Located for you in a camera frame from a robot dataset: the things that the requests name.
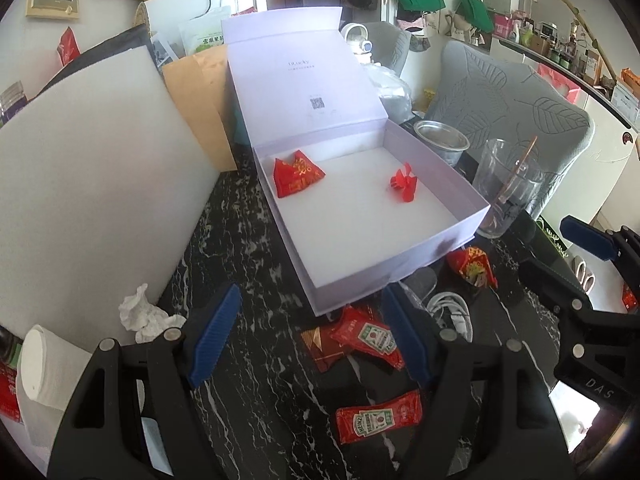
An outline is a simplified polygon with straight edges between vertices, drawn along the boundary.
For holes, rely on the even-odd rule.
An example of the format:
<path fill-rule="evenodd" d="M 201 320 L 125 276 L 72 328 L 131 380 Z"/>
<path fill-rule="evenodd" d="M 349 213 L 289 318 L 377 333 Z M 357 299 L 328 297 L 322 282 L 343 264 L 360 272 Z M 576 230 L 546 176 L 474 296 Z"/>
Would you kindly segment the red plastic propeller fan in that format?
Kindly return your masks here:
<path fill-rule="evenodd" d="M 404 163 L 390 178 L 390 187 L 399 193 L 404 203 L 411 203 L 416 197 L 419 179 L 413 174 L 408 162 Z"/>

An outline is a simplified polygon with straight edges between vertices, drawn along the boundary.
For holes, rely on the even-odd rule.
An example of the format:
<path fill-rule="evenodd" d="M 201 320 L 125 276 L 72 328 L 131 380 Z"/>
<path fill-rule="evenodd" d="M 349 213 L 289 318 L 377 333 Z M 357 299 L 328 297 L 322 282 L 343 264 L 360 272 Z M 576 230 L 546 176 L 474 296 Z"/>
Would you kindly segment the red orange snack packet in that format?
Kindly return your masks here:
<path fill-rule="evenodd" d="M 476 288 L 497 288 L 498 281 L 492 272 L 486 252 L 475 246 L 459 248 L 446 255 L 451 270 Z"/>

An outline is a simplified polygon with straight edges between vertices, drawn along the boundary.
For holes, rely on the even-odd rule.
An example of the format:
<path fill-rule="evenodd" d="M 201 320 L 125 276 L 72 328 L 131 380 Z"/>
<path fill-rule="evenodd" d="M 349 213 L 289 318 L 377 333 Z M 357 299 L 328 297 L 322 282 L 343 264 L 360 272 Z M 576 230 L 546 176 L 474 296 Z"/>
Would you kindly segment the copper spoon in cup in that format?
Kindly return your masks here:
<path fill-rule="evenodd" d="M 524 210 L 541 184 L 541 170 L 534 156 L 538 136 L 526 144 L 500 141 L 495 148 L 496 168 L 501 169 L 501 186 L 492 204 L 503 219 L 514 218 Z"/>

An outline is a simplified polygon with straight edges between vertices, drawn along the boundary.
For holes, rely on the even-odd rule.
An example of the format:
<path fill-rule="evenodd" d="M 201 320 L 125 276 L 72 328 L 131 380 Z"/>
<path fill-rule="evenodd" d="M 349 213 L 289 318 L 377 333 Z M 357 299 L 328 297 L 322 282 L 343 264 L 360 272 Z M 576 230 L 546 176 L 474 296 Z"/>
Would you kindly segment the clear glass cup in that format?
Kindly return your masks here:
<path fill-rule="evenodd" d="M 502 237 L 537 195 L 544 180 L 534 153 L 537 140 L 534 136 L 527 146 L 502 139 L 486 142 L 473 180 L 489 204 L 477 230 L 481 236 Z"/>

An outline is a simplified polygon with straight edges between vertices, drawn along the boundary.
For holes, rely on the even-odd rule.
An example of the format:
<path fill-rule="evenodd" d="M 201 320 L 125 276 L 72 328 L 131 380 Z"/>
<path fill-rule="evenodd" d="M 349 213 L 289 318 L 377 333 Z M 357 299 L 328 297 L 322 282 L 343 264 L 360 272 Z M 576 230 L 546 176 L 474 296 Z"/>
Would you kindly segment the red triangular candy pouch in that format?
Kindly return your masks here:
<path fill-rule="evenodd" d="M 292 162 L 278 158 L 274 161 L 272 176 L 277 196 L 285 198 L 306 190 L 322 180 L 326 174 L 301 150 L 297 150 L 293 154 Z"/>

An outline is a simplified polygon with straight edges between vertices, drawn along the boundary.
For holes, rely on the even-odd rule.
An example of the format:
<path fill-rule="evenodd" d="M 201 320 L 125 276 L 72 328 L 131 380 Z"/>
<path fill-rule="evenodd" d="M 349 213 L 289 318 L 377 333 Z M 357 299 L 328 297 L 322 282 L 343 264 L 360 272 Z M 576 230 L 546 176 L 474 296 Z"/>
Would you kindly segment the crumpled white tissue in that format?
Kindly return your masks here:
<path fill-rule="evenodd" d="M 163 309 L 154 306 L 146 298 L 148 284 L 137 288 L 134 295 L 127 296 L 118 306 L 122 327 L 134 333 L 137 344 L 153 341 L 168 328 L 182 329 L 186 318 L 180 314 L 169 315 Z"/>

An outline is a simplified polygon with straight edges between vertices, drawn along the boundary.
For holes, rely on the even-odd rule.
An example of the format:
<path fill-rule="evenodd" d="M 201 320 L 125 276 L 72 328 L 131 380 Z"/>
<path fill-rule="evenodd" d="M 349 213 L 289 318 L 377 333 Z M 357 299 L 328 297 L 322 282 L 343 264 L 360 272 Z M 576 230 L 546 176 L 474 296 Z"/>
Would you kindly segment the grey leaf pattern chair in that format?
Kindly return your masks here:
<path fill-rule="evenodd" d="M 456 40 L 442 48 L 439 84 L 425 118 L 463 133 L 475 159 L 490 139 L 518 148 L 536 139 L 533 155 L 542 183 L 526 207 L 533 219 L 542 214 L 594 137 L 588 113 L 564 99 L 529 65 L 497 60 Z"/>

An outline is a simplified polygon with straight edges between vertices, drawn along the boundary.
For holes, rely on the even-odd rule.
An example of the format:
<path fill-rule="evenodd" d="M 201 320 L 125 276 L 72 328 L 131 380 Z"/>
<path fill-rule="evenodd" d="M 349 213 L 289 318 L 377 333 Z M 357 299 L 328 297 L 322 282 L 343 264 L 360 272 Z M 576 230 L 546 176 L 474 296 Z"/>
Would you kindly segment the ketchup packet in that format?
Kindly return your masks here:
<path fill-rule="evenodd" d="M 330 331 L 330 337 L 352 350 L 382 359 L 395 370 L 405 367 L 390 328 L 363 310 L 344 307 L 341 318 Z"/>
<path fill-rule="evenodd" d="M 351 444 L 385 431 L 416 426 L 422 417 L 421 393 L 413 390 L 382 404 L 340 408 L 335 422 L 340 443 Z"/>

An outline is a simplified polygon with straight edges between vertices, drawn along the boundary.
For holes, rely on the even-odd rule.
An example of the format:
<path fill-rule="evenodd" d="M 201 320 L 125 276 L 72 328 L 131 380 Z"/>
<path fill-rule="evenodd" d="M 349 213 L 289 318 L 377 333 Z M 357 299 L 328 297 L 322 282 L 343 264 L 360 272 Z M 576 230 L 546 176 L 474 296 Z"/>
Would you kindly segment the white foam board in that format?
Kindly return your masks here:
<path fill-rule="evenodd" d="M 93 349 L 157 300 L 218 174 L 144 47 L 63 79 L 1 130 L 1 324 Z"/>

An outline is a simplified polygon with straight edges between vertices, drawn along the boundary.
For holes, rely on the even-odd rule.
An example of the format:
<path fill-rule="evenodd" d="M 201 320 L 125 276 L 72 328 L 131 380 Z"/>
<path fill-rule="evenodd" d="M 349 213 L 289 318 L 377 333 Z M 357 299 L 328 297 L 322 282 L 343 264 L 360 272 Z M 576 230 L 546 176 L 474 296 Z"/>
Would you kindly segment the green snack bag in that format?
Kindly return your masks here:
<path fill-rule="evenodd" d="M 230 6 L 222 6 L 209 11 L 199 18 L 192 18 L 190 21 L 179 24 L 178 31 L 184 53 L 186 55 L 194 55 L 223 44 L 222 21 L 230 18 L 230 16 Z"/>

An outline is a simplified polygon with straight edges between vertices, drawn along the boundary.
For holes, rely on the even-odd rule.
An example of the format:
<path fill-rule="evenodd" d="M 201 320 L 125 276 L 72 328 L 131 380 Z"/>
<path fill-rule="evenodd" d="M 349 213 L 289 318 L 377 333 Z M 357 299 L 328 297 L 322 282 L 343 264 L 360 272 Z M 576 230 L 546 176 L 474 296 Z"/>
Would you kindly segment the white open gift box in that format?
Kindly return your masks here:
<path fill-rule="evenodd" d="M 488 203 L 394 124 L 338 29 L 336 6 L 228 18 L 224 44 L 257 174 L 308 304 L 324 315 L 472 240 Z M 274 161 L 301 150 L 326 176 L 277 196 Z M 408 162 L 404 203 L 390 187 Z"/>

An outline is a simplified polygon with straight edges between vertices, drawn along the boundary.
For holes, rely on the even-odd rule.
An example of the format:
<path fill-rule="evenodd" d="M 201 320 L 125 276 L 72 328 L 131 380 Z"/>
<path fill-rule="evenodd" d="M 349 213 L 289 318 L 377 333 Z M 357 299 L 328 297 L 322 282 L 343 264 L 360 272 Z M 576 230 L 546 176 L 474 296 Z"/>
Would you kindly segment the clear plastic bag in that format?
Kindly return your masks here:
<path fill-rule="evenodd" d="M 413 118 L 411 89 L 392 70 L 378 64 L 363 66 L 388 118 L 397 125 Z"/>

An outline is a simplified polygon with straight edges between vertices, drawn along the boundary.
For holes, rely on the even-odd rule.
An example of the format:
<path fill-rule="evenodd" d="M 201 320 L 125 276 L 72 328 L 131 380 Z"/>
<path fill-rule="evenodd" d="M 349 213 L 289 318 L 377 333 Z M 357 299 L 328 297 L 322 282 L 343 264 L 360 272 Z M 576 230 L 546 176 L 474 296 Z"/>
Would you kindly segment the brown paper envelope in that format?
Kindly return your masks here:
<path fill-rule="evenodd" d="M 219 172 L 236 170 L 233 84 L 227 46 L 211 47 L 162 68 L 167 90 L 201 148 Z"/>

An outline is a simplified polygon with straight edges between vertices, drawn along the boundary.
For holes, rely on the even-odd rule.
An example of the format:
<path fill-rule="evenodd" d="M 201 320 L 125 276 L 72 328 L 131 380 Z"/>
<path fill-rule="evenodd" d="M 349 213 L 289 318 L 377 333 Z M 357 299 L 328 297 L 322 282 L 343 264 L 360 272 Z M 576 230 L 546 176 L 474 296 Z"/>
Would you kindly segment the white small kettle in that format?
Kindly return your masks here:
<path fill-rule="evenodd" d="M 369 31 L 360 23 L 347 23 L 341 28 L 341 34 L 360 64 L 369 64 L 372 58 L 372 41 Z"/>

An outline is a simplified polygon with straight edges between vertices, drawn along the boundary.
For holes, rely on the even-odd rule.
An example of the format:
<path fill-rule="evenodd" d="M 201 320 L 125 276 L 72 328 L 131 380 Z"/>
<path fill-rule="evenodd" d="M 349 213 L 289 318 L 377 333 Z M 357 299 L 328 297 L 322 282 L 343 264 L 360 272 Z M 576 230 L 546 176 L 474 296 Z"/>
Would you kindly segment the dark red tea packet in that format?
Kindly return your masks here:
<path fill-rule="evenodd" d="M 347 344 L 341 344 L 331 337 L 334 328 L 334 324 L 328 324 L 305 330 L 300 334 L 320 373 L 327 372 L 337 361 L 346 358 L 352 352 Z"/>

